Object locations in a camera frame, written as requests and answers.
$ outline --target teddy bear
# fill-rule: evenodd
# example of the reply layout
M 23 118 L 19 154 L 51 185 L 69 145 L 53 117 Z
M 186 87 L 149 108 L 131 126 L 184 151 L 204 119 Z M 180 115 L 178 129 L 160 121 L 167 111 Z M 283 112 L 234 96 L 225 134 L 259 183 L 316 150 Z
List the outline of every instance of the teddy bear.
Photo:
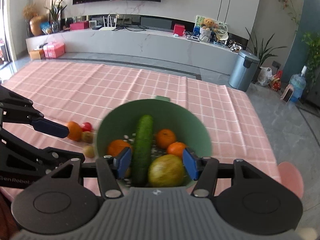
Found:
M 209 28 L 211 30 L 213 25 L 214 25 L 213 20 L 209 18 L 205 18 L 202 22 L 200 22 L 200 26 L 204 29 Z

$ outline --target pink stool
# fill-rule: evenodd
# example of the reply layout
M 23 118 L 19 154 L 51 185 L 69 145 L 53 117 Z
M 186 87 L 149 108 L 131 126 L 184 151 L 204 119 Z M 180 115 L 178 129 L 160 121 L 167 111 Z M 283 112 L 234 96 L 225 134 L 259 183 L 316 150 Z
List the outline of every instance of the pink stool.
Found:
M 292 163 L 283 162 L 278 165 L 281 184 L 295 193 L 300 199 L 303 196 L 303 180 L 300 171 Z

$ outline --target red cherry tomato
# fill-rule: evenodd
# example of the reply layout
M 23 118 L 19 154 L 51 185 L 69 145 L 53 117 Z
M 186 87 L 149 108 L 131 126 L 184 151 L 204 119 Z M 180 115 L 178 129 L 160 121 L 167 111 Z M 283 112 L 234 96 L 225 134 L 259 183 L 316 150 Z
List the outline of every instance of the red cherry tomato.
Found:
M 92 131 L 92 125 L 89 122 L 84 122 L 81 125 L 82 131 L 83 132 L 91 132 Z

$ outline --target blue water bottle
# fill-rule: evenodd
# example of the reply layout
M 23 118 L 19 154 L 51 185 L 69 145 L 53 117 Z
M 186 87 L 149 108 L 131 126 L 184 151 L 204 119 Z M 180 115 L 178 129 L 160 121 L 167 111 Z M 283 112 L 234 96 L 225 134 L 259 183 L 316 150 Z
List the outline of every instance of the blue water bottle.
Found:
M 290 101 L 297 102 L 301 98 L 303 90 L 306 88 L 306 79 L 304 75 L 306 74 L 307 66 L 304 66 L 301 73 L 294 74 L 290 78 L 289 84 L 293 85 L 294 91 L 290 98 Z

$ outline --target bowl handle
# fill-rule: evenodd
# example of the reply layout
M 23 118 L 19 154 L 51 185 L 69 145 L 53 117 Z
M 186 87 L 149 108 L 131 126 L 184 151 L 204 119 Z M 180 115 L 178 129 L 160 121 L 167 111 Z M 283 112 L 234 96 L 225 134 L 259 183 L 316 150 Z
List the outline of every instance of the bowl handle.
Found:
M 155 99 L 170 102 L 170 98 L 167 98 L 167 97 L 156 96 Z

